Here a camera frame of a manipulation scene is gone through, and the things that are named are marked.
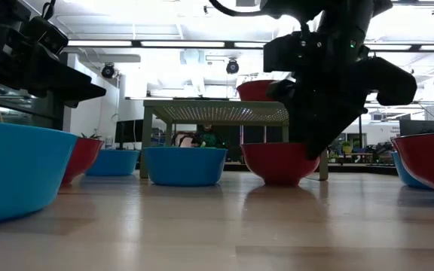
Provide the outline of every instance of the table surface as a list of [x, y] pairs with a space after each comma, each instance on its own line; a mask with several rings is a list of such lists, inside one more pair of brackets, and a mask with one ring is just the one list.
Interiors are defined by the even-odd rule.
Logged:
[[0, 271], [434, 271], [433, 191], [394, 176], [315, 177], [78, 177], [41, 212], [0, 224]]
[[145, 107], [165, 123], [288, 126], [289, 115], [278, 102], [145, 100]]

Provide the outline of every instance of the camera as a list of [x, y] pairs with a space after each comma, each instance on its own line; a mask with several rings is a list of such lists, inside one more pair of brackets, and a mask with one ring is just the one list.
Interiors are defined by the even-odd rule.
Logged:
[[227, 64], [227, 68], [225, 69], [228, 74], [235, 75], [239, 72], [239, 64], [237, 63], [236, 59], [230, 59], [229, 63]]
[[107, 79], [116, 78], [119, 74], [118, 70], [115, 69], [114, 63], [106, 63], [105, 67], [102, 69], [102, 76]]

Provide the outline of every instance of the black cable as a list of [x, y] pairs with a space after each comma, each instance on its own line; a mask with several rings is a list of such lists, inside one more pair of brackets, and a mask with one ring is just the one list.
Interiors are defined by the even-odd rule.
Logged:
[[43, 13], [42, 17], [45, 20], [51, 19], [54, 15], [54, 5], [57, 3], [57, 0], [51, 0], [51, 2], [46, 2], [43, 5]]
[[230, 8], [225, 7], [217, 0], [209, 0], [209, 2], [216, 10], [232, 17], [254, 17], [254, 16], [266, 15], [264, 11], [252, 11], [252, 12], [234, 11], [231, 10]]

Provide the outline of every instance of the small table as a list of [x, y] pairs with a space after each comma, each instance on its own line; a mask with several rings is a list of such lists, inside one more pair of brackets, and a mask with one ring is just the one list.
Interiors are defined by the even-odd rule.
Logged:
[[[170, 146], [173, 124], [206, 124], [236, 126], [281, 126], [283, 141], [289, 142], [289, 115], [278, 102], [232, 102], [199, 100], [145, 100], [142, 148], [150, 147], [153, 116], [166, 125], [165, 144]], [[148, 178], [145, 155], [140, 160], [140, 178]], [[321, 155], [319, 179], [328, 179], [328, 157]]]
[[342, 155], [343, 160], [345, 160], [346, 158], [351, 158], [353, 156], [359, 156], [361, 157], [361, 163], [371, 163], [372, 158], [373, 158], [373, 154], [370, 153], [351, 153], [351, 154], [344, 154]]

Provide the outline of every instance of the ceiling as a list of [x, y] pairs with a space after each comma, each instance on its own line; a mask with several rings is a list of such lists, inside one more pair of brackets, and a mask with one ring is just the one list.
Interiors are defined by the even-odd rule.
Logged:
[[[34, 11], [41, 11], [47, 0], [23, 0]], [[239, 11], [257, 7], [237, 7], [243, 0], [221, 0], [223, 5]], [[434, 43], [434, 8], [396, 6], [375, 17], [368, 30], [367, 42]], [[157, 39], [157, 40], [228, 40], [270, 41], [298, 29], [297, 20], [283, 17], [228, 17], [207, 0], [58, 0], [51, 22], [71, 39]], [[235, 84], [239, 75], [260, 72], [261, 50], [202, 50], [205, 56], [237, 58], [238, 75], [227, 75], [225, 64], [213, 62], [199, 69], [185, 69], [177, 49], [87, 49], [85, 54], [140, 55], [138, 64], [148, 81], [163, 88], [189, 84], [195, 73], [205, 84]], [[434, 53], [379, 53], [378, 56], [413, 71], [419, 82], [434, 76]], [[101, 63], [93, 61], [96, 66]]]

